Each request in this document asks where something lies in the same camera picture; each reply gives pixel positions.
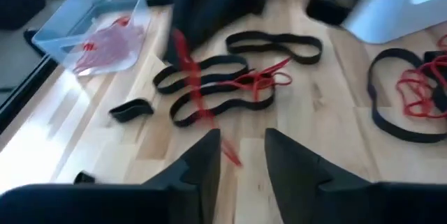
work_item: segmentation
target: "small black piece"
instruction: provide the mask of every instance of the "small black piece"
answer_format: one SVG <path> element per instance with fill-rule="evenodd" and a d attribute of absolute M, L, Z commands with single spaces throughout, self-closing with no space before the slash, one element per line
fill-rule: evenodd
<path fill-rule="evenodd" d="M 90 174 L 87 174 L 84 171 L 81 171 L 78 173 L 78 175 L 76 175 L 75 177 L 75 181 L 73 182 L 73 184 L 95 184 L 95 177 L 91 176 Z"/>
<path fill-rule="evenodd" d="M 247 60 L 237 55 L 222 55 L 222 56 L 210 57 L 209 59 L 203 60 L 197 64 L 199 65 L 201 70 L 206 70 L 212 66 L 221 64 L 241 64 L 243 66 L 242 69 L 234 73 L 228 73 L 228 74 L 217 73 L 217 74 L 204 75 L 200 79 L 201 84 L 234 80 L 239 76 L 247 74 L 249 72 L 249 64 L 247 63 Z M 164 68 L 160 73 L 158 73 L 154 77 L 154 80 L 152 81 L 154 83 L 156 90 L 161 94 L 173 94 L 174 92 L 183 89 L 186 86 L 185 82 L 186 78 L 178 80 L 166 87 L 159 86 L 160 83 L 162 83 L 162 81 L 164 81 L 166 78 L 178 72 L 180 72 L 180 70 L 174 68 L 173 66 L 168 66 Z"/>
<path fill-rule="evenodd" d="M 427 52 L 425 54 L 425 62 L 433 61 L 435 57 L 439 57 L 441 55 L 442 53 L 440 52 Z M 372 100 L 372 111 L 371 111 L 372 121 L 381 130 L 401 140 L 416 143 L 435 143 L 441 140 L 445 140 L 447 137 L 447 133 L 415 133 L 409 130 L 405 130 L 403 128 L 400 128 L 399 126 L 396 126 L 395 124 L 390 123 L 388 120 L 383 118 L 380 112 L 377 110 L 377 90 L 372 84 L 373 68 L 380 60 L 389 58 L 397 58 L 405 60 L 409 62 L 412 66 L 414 66 L 414 68 L 419 68 L 424 64 L 424 62 L 413 52 L 399 48 L 387 49 L 377 55 L 377 57 L 372 61 L 371 66 L 369 67 L 367 76 L 368 79 L 367 90 L 369 97 Z M 442 75 L 447 77 L 446 68 L 440 68 L 439 70 L 441 71 Z M 431 77 L 437 82 L 437 85 L 432 93 L 432 99 L 434 101 L 435 106 L 441 112 L 445 112 L 447 110 L 447 96 L 444 93 L 442 85 L 439 83 L 438 80 L 434 78 L 434 76 L 431 73 L 425 72 L 424 74 L 426 74 L 426 76 L 428 77 Z"/>
<path fill-rule="evenodd" d="M 254 78 L 253 77 L 240 78 L 238 80 L 238 82 L 240 84 L 250 84 L 250 83 L 254 82 Z M 239 89 L 238 87 L 231 85 L 231 84 L 218 84 L 218 85 L 210 85 L 210 86 L 202 87 L 202 88 L 200 88 L 199 92 L 202 94 L 202 96 L 207 96 L 210 94 L 219 94 L 219 93 L 225 93 L 225 92 L 230 92 L 230 91 L 236 91 L 238 89 Z M 264 110 L 265 108 L 271 106 L 271 104 L 273 104 L 273 101 L 274 101 L 274 86 L 271 86 L 270 89 L 271 89 L 271 95 L 264 100 L 260 100 L 257 102 L 256 101 L 250 102 L 250 101 L 243 100 L 241 98 L 233 98 L 233 99 L 223 102 L 222 104 L 220 104 L 216 107 L 210 108 L 208 110 L 214 116 L 224 113 L 227 110 L 234 108 L 234 107 L 243 107 L 243 108 L 246 108 L 248 110 L 253 110 L 253 111 Z M 170 111 L 169 111 L 170 118 L 173 120 L 174 124 L 178 127 L 190 126 L 191 124 L 194 124 L 197 120 L 200 119 L 199 111 L 194 112 L 193 114 L 189 115 L 185 119 L 178 119 L 178 120 L 175 119 L 175 115 L 179 112 L 180 108 L 183 105 L 186 105 L 189 101 L 191 101 L 191 93 L 184 94 L 178 100 L 176 100 L 174 102 L 173 106 L 170 108 Z"/>
<path fill-rule="evenodd" d="M 244 40 L 262 40 L 266 41 L 267 43 L 263 45 L 239 45 L 240 42 Z M 318 53 L 311 57 L 303 57 L 294 53 L 288 47 L 283 45 L 284 43 L 314 46 L 318 49 Z M 226 47 L 228 52 L 232 54 L 239 54 L 243 52 L 281 52 L 288 55 L 299 64 L 316 64 L 320 61 L 321 54 L 323 53 L 323 43 L 313 36 L 298 36 L 290 33 L 273 35 L 261 31 L 244 31 L 235 33 L 227 37 Z"/>
<path fill-rule="evenodd" d="M 13 189 L 0 196 L 1 223 L 211 224 L 220 145 L 220 130 L 211 130 L 141 185 L 40 184 Z"/>
<path fill-rule="evenodd" d="M 110 116 L 116 119 L 119 123 L 125 123 L 140 115 L 152 115 L 153 113 L 154 109 L 152 109 L 150 103 L 142 98 L 130 100 L 109 111 Z"/>
<path fill-rule="evenodd" d="M 284 224 L 447 221 L 445 185 L 371 184 L 272 128 L 265 131 L 265 156 Z"/>

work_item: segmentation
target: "plastic bin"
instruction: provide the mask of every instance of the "plastic bin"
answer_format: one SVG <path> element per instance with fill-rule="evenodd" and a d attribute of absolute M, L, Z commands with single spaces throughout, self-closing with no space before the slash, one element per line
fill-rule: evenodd
<path fill-rule="evenodd" d="M 124 70 L 138 59 L 145 0 L 66 0 L 32 41 L 76 75 Z"/>

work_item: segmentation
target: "black strap loop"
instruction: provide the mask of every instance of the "black strap loop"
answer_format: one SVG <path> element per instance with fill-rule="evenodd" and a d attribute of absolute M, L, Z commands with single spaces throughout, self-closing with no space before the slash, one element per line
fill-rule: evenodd
<path fill-rule="evenodd" d="M 371 63 L 371 66 L 368 70 L 368 83 L 367 90 L 369 97 L 372 100 L 372 121 L 379 127 L 381 130 L 401 139 L 410 142 L 416 143 L 435 143 L 441 140 L 444 140 L 447 137 L 447 133 L 415 133 L 409 130 L 405 130 L 396 126 L 395 124 L 390 123 L 386 119 L 382 117 L 382 115 L 377 110 L 377 90 L 372 84 L 372 76 L 373 76 L 373 67 L 382 59 L 385 58 L 398 58 L 409 62 L 414 68 L 419 68 L 423 65 L 423 61 L 415 55 L 413 52 L 404 49 L 388 49 L 382 51 Z M 442 89 L 441 85 L 437 85 L 435 87 L 432 99 L 436 107 L 445 111 L 447 108 L 447 97 L 444 93 L 444 89 Z"/>
<path fill-rule="evenodd" d="M 210 57 L 209 59 L 203 60 L 200 63 L 198 63 L 201 70 L 208 69 L 215 65 L 220 64 L 241 64 L 243 65 L 243 68 L 229 74 L 209 74 L 204 75 L 201 77 L 200 83 L 201 84 L 209 84 L 213 82 L 222 82 L 222 81 L 228 81 L 228 80 L 234 80 L 238 78 L 241 75 L 247 74 L 249 72 L 249 64 L 247 63 L 247 60 L 243 57 L 237 56 L 237 55 L 221 55 L 221 56 L 215 56 Z M 173 94 L 176 91 L 179 91 L 180 89 L 183 89 L 186 86 L 186 78 L 183 78 L 181 80 L 178 80 L 174 82 L 171 85 L 168 85 L 166 87 L 160 87 L 160 83 L 164 81 L 166 78 L 171 76 L 172 74 L 181 72 L 180 70 L 177 70 L 173 66 L 169 66 L 164 68 L 159 74 L 157 74 L 154 77 L 154 80 L 152 81 L 154 83 L 154 86 L 156 90 L 161 94 Z"/>
<path fill-rule="evenodd" d="M 253 83 L 254 79 L 252 77 L 246 77 L 241 78 L 238 80 L 240 84 L 250 84 Z M 199 91 L 202 94 L 202 96 L 207 96 L 210 94 L 218 94 L 218 93 L 224 93 L 224 92 L 231 92 L 238 90 L 238 87 L 235 87 L 230 84 L 224 84 L 224 85 L 212 85 L 201 88 Z M 191 93 L 184 94 L 181 96 L 177 101 L 174 102 L 173 106 L 170 108 L 170 117 L 173 120 L 174 124 L 178 127 L 187 127 L 191 124 L 195 123 L 197 120 L 200 119 L 199 111 L 194 112 L 193 114 L 189 115 L 185 119 L 175 119 L 175 115 L 179 112 L 180 108 L 184 105 L 186 105 L 188 102 L 191 101 Z M 271 95 L 260 101 L 246 101 L 240 98 L 234 98 L 227 100 L 223 102 L 222 104 L 208 109 L 214 116 L 219 115 L 221 113 L 224 113 L 225 111 L 234 108 L 234 107 L 243 107 L 247 108 L 248 110 L 264 110 L 265 108 L 269 107 L 271 104 L 273 104 L 274 101 L 274 86 L 271 87 Z"/>
<path fill-rule="evenodd" d="M 234 44 L 242 42 L 244 40 L 262 40 L 268 43 L 263 45 L 240 45 L 234 46 Z M 295 43 L 298 45 L 311 45 L 318 49 L 318 53 L 314 56 L 304 57 L 294 53 L 288 47 L 282 45 L 282 43 Z M 272 35 L 261 31 L 245 31 L 235 33 L 226 39 L 226 46 L 228 52 L 231 54 L 239 54 L 243 52 L 281 52 L 290 56 L 294 61 L 299 64 L 316 64 L 321 59 L 323 53 L 322 42 L 313 36 L 298 36 L 290 33 L 283 33 Z"/>
<path fill-rule="evenodd" d="M 119 123 L 125 123 L 140 115 L 152 115 L 153 113 L 154 109 L 152 109 L 152 106 L 142 98 L 130 100 L 109 111 L 110 116 L 116 119 Z"/>

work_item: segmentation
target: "wooden tabletop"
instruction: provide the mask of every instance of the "wooden tabletop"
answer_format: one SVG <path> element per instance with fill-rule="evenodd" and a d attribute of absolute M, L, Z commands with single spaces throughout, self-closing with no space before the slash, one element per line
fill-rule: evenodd
<path fill-rule="evenodd" d="M 222 158 L 215 223 L 281 222 L 263 150 L 268 127 L 370 181 L 447 183 L 447 143 L 414 144 L 380 131 L 372 123 L 366 92 L 367 69 L 380 51 L 404 47 L 421 56 L 436 49 L 435 41 L 447 33 L 447 24 L 386 45 L 366 45 L 346 31 L 310 20 L 303 12 L 306 1 L 269 0 L 262 17 L 250 15 L 222 29 L 193 56 L 199 61 L 225 54 L 226 36 L 246 30 L 310 35 L 324 44 L 319 64 L 290 62 L 283 69 L 293 83 L 277 87 L 274 105 L 267 110 L 230 110 L 217 117 L 223 136 L 236 146 L 244 167 L 236 168 Z M 154 75 L 165 67 L 158 57 L 166 41 L 170 7 L 151 8 L 151 16 L 146 43 L 134 67 L 79 78 L 60 67 L 53 72 L 0 136 L 0 191 L 23 184 L 70 183 L 81 170 L 103 183 L 139 184 L 204 136 L 209 130 L 204 124 L 177 128 L 168 116 L 170 106 L 185 90 L 162 96 L 152 86 Z M 244 56 L 258 70 L 284 59 L 275 53 Z M 380 110 L 409 130 L 445 131 L 444 120 L 402 115 L 395 83 L 409 67 L 398 59 L 377 65 Z M 206 103 L 213 106 L 233 96 L 251 98 L 241 91 L 210 96 Z M 138 97 L 152 102 L 154 115 L 127 124 L 109 117 L 110 108 Z M 182 114 L 193 110 L 190 105 Z"/>

